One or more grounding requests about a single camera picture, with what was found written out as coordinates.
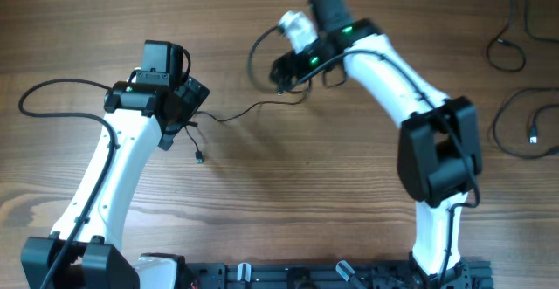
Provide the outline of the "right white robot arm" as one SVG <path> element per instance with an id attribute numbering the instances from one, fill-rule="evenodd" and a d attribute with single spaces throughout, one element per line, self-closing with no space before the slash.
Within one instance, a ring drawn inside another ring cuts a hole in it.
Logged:
<path id="1" fill-rule="evenodd" d="M 292 49 L 273 62 L 280 92 L 340 67 L 362 85 L 399 131 L 397 173 L 416 202 L 411 257 L 423 275 L 445 283 L 460 261 L 459 216 L 477 207 L 482 170 L 473 103 L 425 81 L 371 20 L 355 19 L 345 0 L 308 0 L 311 14 L 289 11 L 277 25 Z"/>

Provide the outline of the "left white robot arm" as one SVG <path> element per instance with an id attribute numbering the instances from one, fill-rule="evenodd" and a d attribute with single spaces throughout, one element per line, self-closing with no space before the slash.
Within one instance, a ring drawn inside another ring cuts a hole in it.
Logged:
<path id="1" fill-rule="evenodd" d="M 209 95 L 190 76 L 188 51 L 148 40 L 141 67 L 107 89 L 98 145 L 86 173 L 47 237 L 29 237 L 21 264 L 31 288 L 197 288 L 179 255 L 121 253 L 129 205 L 149 157 L 168 150 Z"/>

